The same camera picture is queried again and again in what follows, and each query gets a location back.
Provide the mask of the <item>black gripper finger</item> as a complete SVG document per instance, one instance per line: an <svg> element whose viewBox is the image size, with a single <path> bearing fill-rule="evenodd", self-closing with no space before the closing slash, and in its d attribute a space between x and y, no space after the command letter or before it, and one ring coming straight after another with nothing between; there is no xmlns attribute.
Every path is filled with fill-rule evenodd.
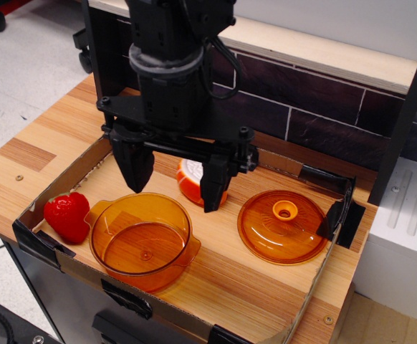
<svg viewBox="0 0 417 344"><path fill-rule="evenodd" d="M112 152L127 186L140 193L153 173L153 150L145 145L153 137L145 130L132 130L115 123L109 133Z"/></svg>
<svg viewBox="0 0 417 344"><path fill-rule="evenodd" d="M229 159L224 155L212 155L202 163L203 176L200 182L201 198L205 213L217 211L229 186Z"/></svg>

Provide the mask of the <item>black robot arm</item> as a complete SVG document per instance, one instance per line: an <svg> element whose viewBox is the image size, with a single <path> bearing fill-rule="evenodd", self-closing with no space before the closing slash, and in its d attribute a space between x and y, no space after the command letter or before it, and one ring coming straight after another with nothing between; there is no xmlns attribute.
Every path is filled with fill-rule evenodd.
<svg viewBox="0 0 417 344"><path fill-rule="evenodd" d="M216 211L230 181L253 171L258 153L254 131L225 114L217 94L212 52L235 70L238 60L219 34L235 23L232 1L129 1L133 42L129 63L138 76L138 96L101 97L103 132L126 184L141 192L161 152L203 166L200 194L205 211Z"/></svg>

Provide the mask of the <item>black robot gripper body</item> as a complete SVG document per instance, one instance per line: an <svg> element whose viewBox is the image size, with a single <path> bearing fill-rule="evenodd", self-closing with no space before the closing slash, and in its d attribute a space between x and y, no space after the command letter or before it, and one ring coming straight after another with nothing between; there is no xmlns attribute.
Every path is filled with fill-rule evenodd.
<svg viewBox="0 0 417 344"><path fill-rule="evenodd" d="M212 45L200 46L180 59L156 58L132 45L130 64L138 76L140 94L104 96L97 108L105 115L102 129L109 140L115 123L145 130L153 137L145 145L172 156L207 162L212 155L229 159L229 174L253 171L258 151L254 131L224 113L212 84Z"/></svg>

